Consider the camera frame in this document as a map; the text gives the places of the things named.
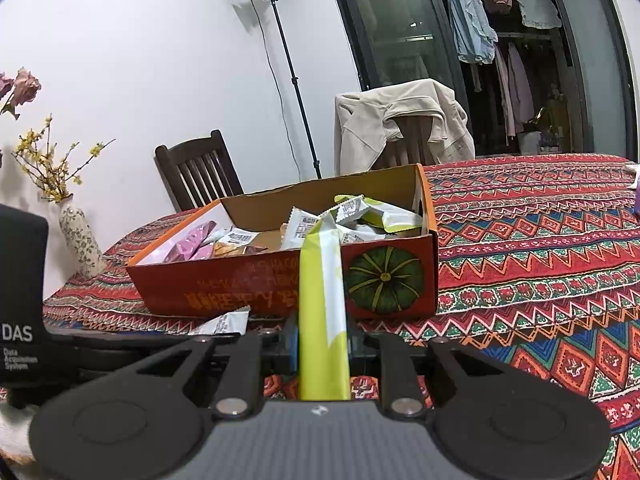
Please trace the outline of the white gloved left hand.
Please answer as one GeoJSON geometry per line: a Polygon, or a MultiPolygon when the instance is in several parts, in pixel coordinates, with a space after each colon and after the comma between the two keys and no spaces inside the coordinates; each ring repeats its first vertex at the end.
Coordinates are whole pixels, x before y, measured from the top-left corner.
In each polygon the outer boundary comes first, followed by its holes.
{"type": "Polygon", "coordinates": [[[0,408],[0,452],[1,457],[19,465],[35,461],[29,445],[29,428],[38,408],[27,405],[19,410],[8,402],[0,408]]]}

